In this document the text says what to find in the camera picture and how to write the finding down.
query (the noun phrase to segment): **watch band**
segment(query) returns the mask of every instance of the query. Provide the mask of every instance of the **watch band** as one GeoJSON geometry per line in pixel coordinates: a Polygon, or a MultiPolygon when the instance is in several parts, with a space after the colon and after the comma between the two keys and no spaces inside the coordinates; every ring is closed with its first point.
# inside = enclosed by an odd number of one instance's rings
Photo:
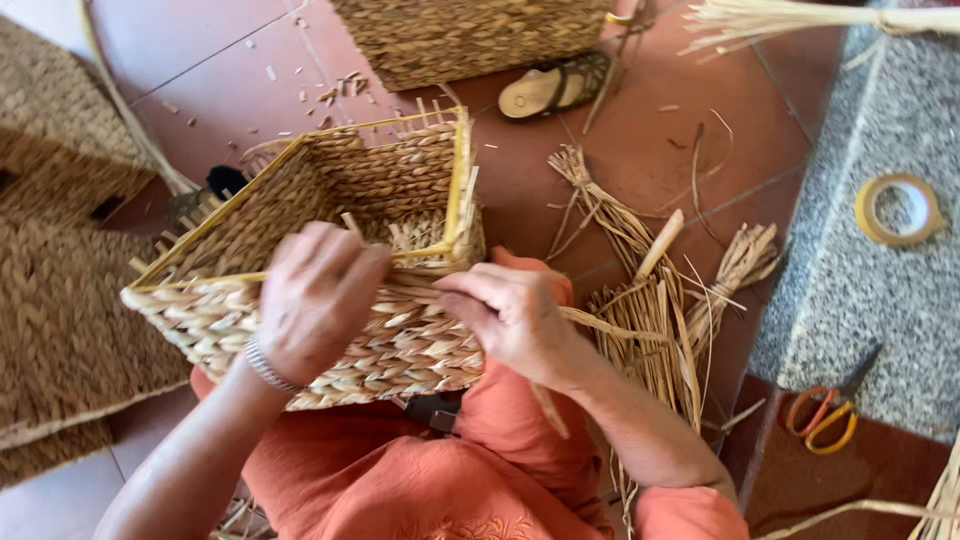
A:
{"type": "Polygon", "coordinates": [[[267,363],[267,358],[260,351],[260,347],[256,343],[256,335],[251,335],[247,338],[247,343],[244,344],[243,356],[247,359],[247,362],[256,374],[273,388],[289,394],[299,394],[307,390],[306,386],[289,382],[274,371],[274,368],[270,367],[270,364],[267,363]]]}

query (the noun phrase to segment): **gray granite surface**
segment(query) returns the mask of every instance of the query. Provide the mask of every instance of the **gray granite surface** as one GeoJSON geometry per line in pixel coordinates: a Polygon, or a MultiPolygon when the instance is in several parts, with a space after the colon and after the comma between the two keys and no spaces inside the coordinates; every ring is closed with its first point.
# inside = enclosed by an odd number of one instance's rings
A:
{"type": "MultiPolygon", "coordinates": [[[[878,32],[854,27],[854,57],[878,32]]],[[[840,384],[874,340],[885,349],[862,413],[952,442],[960,425],[960,38],[885,37],[838,74],[788,235],[788,261],[749,371],[791,390],[840,384]],[[947,226],[905,248],[875,244],[853,217],[885,172],[925,179],[947,226]]]]}

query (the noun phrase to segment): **yellow metal frame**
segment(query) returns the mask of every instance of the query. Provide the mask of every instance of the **yellow metal frame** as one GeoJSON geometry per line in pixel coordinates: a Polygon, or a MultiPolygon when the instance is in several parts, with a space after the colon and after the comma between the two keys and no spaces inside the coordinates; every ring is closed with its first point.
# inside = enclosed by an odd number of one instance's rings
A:
{"type": "MultiPolygon", "coordinates": [[[[459,229],[458,215],[460,212],[460,191],[461,191],[461,182],[464,178],[464,175],[469,172],[469,152],[464,151],[465,137],[467,136],[467,111],[460,106],[453,107],[447,110],[441,110],[440,113],[452,113],[456,116],[457,119],[457,128],[455,131],[455,138],[453,141],[454,145],[454,158],[453,158],[453,178],[450,181],[450,193],[446,201],[446,219],[444,221],[444,239],[440,242],[421,248],[418,250],[413,250],[409,252],[395,252],[394,260],[404,260],[407,258],[421,258],[421,257],[432,257],[435,255],[450,255],[453,253],[453,245],[457,239],[457,231],[459,229]]],[[[200,239],[200,237],[206,233],[211,227],[219,223],[224,217],[227,216],[233,209],[235,209],[241,202],[246,200],[246,198],[251,193],[251,188],[255,184],[261,182],[264,177],[268,176],[269,173],[273,172],[275,169],[280,167],[286,158],[300,148],[300,145],[303,143],[303,140],[308,135],[315,134],[326,134],[326,133],[336,133],[346,130],[355,130],[359,128],[372,128],[374,126],[382,126],[385,124],[394,124],[396,122],[403,122],[408,120],[416,120],[419,118],[425,118],[427,116],[432,116],[437,114],[436,112],[427,112],[424,114],[413,114],[410,116],[401,116],[399,118],[391,118],[389,120],[379,120],[377,122],[368,122],[366,124],[356,124],[356,125],[347,125],[339,128],[333,128],[329,130],[324,130],[322,132],[313,132],[310,134],[302,134],[297,137],[294,142],[290,144],[275,160],[271,161],[260,174],[256,175],[256,178],[250,181],[249,184],[244,186],[236,195],[230,198],[228,201],[220,205],[219,208],[215,209],[207,218],[201,223],[196,229],[190,231],[186,234],[186,238],[182,241],[177,242],[174,247],[170,249],[169,252],[159,257],[153,263],[147,267],[147,271],[140,276],[135,282],[131,283],[130,289],[135,292],[150,292],[160,289],[171,289],[171,288],[185,288],[188,286],[203,284],[203,283],[215,283],[215,282],[262,282],[266,276],[266,272],[251,272],[249,274],[235,274],[232,276],[221,276],[218,278],[208,278],[204,280],[192,280],[189,282],[176,282],[176,283],[166,283],[162,285],[146,285],[145,283],[152,279],[157,272],[159,272],[163,267],[167,265],[167,261],[171,258],[178,255],[187,246],[193,242],[200,239]]],[[[382,146],[392,146],[399,143],[388,143],[375,146],[373,148],[379,148],[382,146]]]]}

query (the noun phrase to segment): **straw fiber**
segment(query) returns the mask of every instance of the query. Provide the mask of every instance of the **straw fiber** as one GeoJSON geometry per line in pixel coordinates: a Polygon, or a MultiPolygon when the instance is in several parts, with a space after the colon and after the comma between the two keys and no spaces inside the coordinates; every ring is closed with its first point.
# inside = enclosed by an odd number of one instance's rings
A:
{"type": "Polygon", "coordinates": [[[289,408],[473,384],[483,371],[479,345],[442,313],[430,288],[484,256],[479,211],[460,182],[469,149],[466,114],[458,117],[383,146],[366,146],[352,127],[303,135],[125,289],[124,302],[217,380],[259,318],[263,274],[240,275],[262,272],[286,234],[313,220],[343,225],[340,215],[349,212],[367,241],[394,246],[395,269],[364,333],[289,408]],[[391,235],[392,224],[402,240],[391,235]]]}
{"type": "Polygon", "coordinates": [[[594,47],[609,0],[332,0],[390,91],[476,77],[594,47]]]}
{"type": "Polygon", "coordinates": [[[96,226],[156,173],[69,53],[0,16],[0,215],[96,226]]]}
{"type": "Polygon", "coordinates": [[[0,450],[0,488],[66,465],[113,444],[105,420],[57,431],[16,448],[0,450]]]}
{"type": "Polygon", "coordinates": [[[186,382],[189,364],[118,299],[146,237],[0,217],[0,449],[186,382]]]}

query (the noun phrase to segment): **orange shirt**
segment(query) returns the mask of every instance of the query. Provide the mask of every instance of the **orange shirt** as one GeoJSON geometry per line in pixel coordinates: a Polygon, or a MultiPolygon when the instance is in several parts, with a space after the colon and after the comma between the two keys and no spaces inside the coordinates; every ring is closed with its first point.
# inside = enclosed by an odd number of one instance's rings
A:
{"type": "MultiPolygon", "coordinates": [[[[546,268],[496,248],[493,260],[546,268]]],[[[569,305],[570,281],[553,277],[558,304],[569,305]]],[[[213,388],[198,369],[191,384],[201,399],[213,388]]],[[[567,397],[553,399],[570,429],[566,440],[529,382],[488,358],[452,436],[385,402],[284,413],[243,477],[281,539],[612,539],[586,416],[567,397]]],[[[733,504],[706,487],[645,490],[635,526],[644,540],[748,538],[733,504]]]]}

